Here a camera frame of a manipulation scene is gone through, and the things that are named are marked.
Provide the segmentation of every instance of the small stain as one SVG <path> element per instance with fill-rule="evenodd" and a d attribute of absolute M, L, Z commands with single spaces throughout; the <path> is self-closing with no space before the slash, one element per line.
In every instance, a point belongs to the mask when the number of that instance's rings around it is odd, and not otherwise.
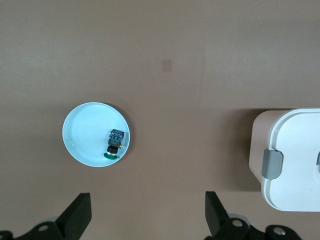
<path fill-rule="evenodd" d="M 162 71 L 164 71 L 164 72 L 171 72 L 172 71 L 171 59 L 162 60 Z"/>

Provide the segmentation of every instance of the black mechanical part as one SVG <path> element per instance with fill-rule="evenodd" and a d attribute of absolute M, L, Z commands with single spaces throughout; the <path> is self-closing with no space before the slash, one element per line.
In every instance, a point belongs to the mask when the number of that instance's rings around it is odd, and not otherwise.
<path fill-rule="evenodd" d="M 240 218 L 230 218 L 214 191 L 205 193 L 205 219 L 212 235 L 205 240 L 302 240 L 286 226 L 270 225 L 264 233 Z"/>
<path fill-rule="evenodd" d="M 17 238 L 0 231 L 0 240 L 79 240 L 91 217 L 90 193 L 80 193 L 55 221 L 42 222 Z"/>
<path fill-rule="evenodd" d="M 117 154 L 118 153 L 118 148 L 116 146 L 108 146 L 106 151 L 110 154 Z"/>
<path fill-rule="evenodd" d="M 42 222 L 17 238 L 0 231 L 0 240 L 79 240 L 91 217 L 90 194 L 81 193 L 56 221 Z M 212 235 L 205 240 L 302 240 L 286 226 L 270 225 L 262 232 L 248 221 L 229 217 L 214 191 L 205 193 L 205 219 Z"/>

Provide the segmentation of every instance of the light blue plate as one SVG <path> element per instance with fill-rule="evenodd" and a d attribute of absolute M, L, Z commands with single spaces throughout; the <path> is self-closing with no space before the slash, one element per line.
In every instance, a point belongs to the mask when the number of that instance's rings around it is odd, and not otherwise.
<path fill-rule="evenodd" d="M 124 132 L 122 148 L 115 160 L 104 157 L 107 152 L 110 132 Z M 88 102 L 77 106 L 65 118 L 62 138 L 68 152 L 80 163 L 91 167 L 106 167 L 119 161 L 130 143 L 130 131 L 124 117 L 113 107 Z"/>

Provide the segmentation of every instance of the box lid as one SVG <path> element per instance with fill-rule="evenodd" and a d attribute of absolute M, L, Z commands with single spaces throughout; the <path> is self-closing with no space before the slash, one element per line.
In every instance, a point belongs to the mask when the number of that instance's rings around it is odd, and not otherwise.
<path fill-rule="evenodd" d="M 320 108 L 283 114 L 268 140 L 262 165 L 265 200 L 282 211 L 320 212 Z"/>

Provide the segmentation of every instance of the brown surface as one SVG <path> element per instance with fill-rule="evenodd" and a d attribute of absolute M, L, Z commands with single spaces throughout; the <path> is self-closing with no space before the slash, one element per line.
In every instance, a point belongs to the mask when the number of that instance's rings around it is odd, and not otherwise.
<path fill-rule="evenodd" d="M 319 107 L 319 16 L 311 0 L 0 0 L 0 228 L 20 235 L 90 192 L 83 240 L 201 240 L 216 191 L 260 230 L 319 239 L 320 213 L 271 208 L 248 166 L 259 113 Z M 85 102 L 131 127 L 112 166 L 64 147 Z"/>

